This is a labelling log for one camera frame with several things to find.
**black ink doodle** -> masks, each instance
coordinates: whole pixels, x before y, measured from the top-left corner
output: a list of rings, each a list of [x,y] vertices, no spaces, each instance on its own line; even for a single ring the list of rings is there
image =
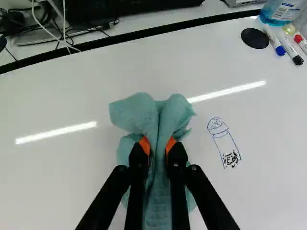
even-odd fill
[[[214,117],[209,121],[207,129],[220,153],[223,167],[234,168],[242,158],[225,122],[221,118]]]

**white cable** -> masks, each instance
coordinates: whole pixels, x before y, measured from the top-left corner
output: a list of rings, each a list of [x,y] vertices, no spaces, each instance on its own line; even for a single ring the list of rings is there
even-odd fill
[[[65,0],[63,0],[63,38],[64,38],[64,43],[66,43],[66,7],[65,7]],[[69,50],[68,46],[66,47],[69,54],[71,54],[71,51]]]
[[[69,46],[70,48],[72,48],[72,49],[74,49],[74,50],[77,50],[77,51],[81,52],[81,50],[79,50],[79,49],[77,49],[77,48],[75,48],[75,47],[72,47],[72,46],[70,46],[69,44],[64,43],[64,42],[62,42],[61,40],[59,40],[57,37],[55,37],[49,30],[47,30],[47,29],[39,22],[39,20],[35,17],[35,14],[34,14],[34,0],[32,0],[32,16],[33,16],[34,20],[37,22],[37,24],[39,24],[40,27],[42,27],[43,30],[45,30],[48,34],[50,34],[50,36],[52,36],[54,39],[56,39],[56,40],[57,40],[58,42],[60,42],[62,45],[64,45],[65,47],[68,47],[68,46]]]

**black table edge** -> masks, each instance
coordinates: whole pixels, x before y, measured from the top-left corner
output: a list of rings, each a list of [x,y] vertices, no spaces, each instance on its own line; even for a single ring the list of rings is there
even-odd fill
[[[149,29],[139,30],[135,32],[130,32],[126,34],[119,34],[112,37],[107,38],[101,38],[94,41],[84,42],[81,44],[77,44],[74,47],[81,51],[96,49],[104,46],[110,46],[122,42],[132,41],[144,37],[150,37],[154,35],[160,35],[164,33],[169,33],[172,31],[187,29],[195,26],[200,25],[206,25],[211,23],[217,23],[217,22],[223,22],[228,21],[232,19],[238,19],[238,18],[245,18],[245,17],[251,17],[251,16],[257,16],[259,15],[260,10],[250,10],[250,11],[240,11],[240,12],[234,12],[234,13],[226,13],[226,14],[220,14],[210,17],[204,17],[204,18],[198,18],[193,19],[189,21],[179,22],[179,23],[173,23],[168,25],[162,25],[158,27],[153,27]],[[71,53],[77,53],[78,51],[75,51],[71,49]],[[46,53],[38,54],[32,57],[27,57],[24,59],[21,59],[16,62],[12,62],[3,66],[0,66],[0,74],[7,73],[9,71],[13,71],[16,69],[20,69],[22,67],[30,66],[39,62],[51,60],[54,58],[59,58],[62,56],[69,55],[66,48],[61,48],[57,50],[52,50]]]

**blue marker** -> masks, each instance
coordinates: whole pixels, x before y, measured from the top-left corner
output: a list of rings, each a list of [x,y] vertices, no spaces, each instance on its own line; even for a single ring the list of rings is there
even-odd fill
[[[280,41],[277,39],[272,29],[267,24],[264,24],[263,30],[266,33],[266,35],[269,37],[269,40],[271,41],[272,46],[276,50],[276,53],[279,56],[285,55],[286,50],[284,49]]]

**crumpled towel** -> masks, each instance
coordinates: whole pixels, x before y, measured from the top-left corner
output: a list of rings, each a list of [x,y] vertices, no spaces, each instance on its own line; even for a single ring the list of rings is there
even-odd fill
[[[170,230],[171,197],[170,183],[165,168],[165,146],[170,137],[181,140],[195,113],[191,104],[180,94],[173,94],[166,101],[155,101],[147,93],[137,93],[109,105],[112,123],[131,134],[120,139],[117,149],[118,164],[129,165],[129,154],[135,142],[146,136],[150,142],[150,169],[146,180],[144,201],[144,229]],[[196,203],[186,189],[188,209]],[[123,196],[123,206],[128,206],[129,190]]]

